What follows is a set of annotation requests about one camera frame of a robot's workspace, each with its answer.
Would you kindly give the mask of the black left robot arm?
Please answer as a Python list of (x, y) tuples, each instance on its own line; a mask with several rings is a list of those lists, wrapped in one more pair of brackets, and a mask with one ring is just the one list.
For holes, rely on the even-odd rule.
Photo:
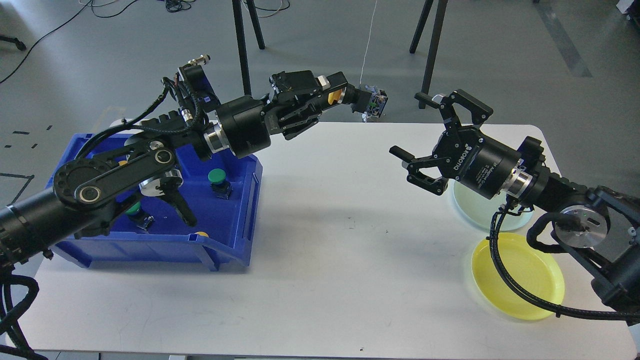
[(358, 90), (342, 72), (315, 76), (305, 70), (270, 76), (273, 96), (221, 103), (203, 71), (209, 61), (202, 54), (162, 80), (150, 111), (170, 94), (178, 112), (151, 119), (144, 113), (90, 137), (55, 171), (51, 187), (1, 210), (2, 271), (39, 253), (51, 256), (50, 248), (70, 235), (108, 235), (143, 196), (160, 198), (194, 227), (197, 219), (175, 177), (176, 150), (192, 146), (201, 160), (224, 150), (247, 157), (269, 147), (272, 135), (293, 139), (325, 110), (358, 101)]

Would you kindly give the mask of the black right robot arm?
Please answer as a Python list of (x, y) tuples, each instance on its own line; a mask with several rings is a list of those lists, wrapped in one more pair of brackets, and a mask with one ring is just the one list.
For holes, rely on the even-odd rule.
[[(436, 109), (445, 130), (432, 155), (415, 157), (392, 146), (403, 162), (407, 182), (435, 195), (453, 179), (486, 199), (505, 193), (489, 227), (490, 257), (502, 281), (519, 298), (554, 313), (595, 321), (639, 323), (639, 198), (606, 186), (571, 182), (546, 166), (542, 142), (526, 137), (519, 148), (487, 136), (480, 128), (493, 109), (462, 89), (448, 95), (418, 92), (416, 100)], [(498, 234), (505, 216), (543, 210), (526, 233), (531, 248), (547, 254), (568, 254), (592, 275), (595, 294), (610, 311), (576, 309), (544, 300), (514, 280), (499, 254)], [(630, 224), (630, 245), (616, 260), (595, 250), (610, 233), (610, 211)]]

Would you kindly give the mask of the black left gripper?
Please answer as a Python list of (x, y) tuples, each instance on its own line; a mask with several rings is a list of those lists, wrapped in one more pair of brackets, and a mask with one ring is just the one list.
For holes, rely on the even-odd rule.
[(243, 158), (269, 147), (272, 135), (294, 139), (318, 123), (322, 107), (338, 104), (340, 95), (332, 98), (332, 93), (348, 86), (342, 71), (328, 76), (315, 76), (310, 70), (281, 71), (269, 82), (273, 98), (244, 95), (215, 110), (216, 153), (230, 150)]

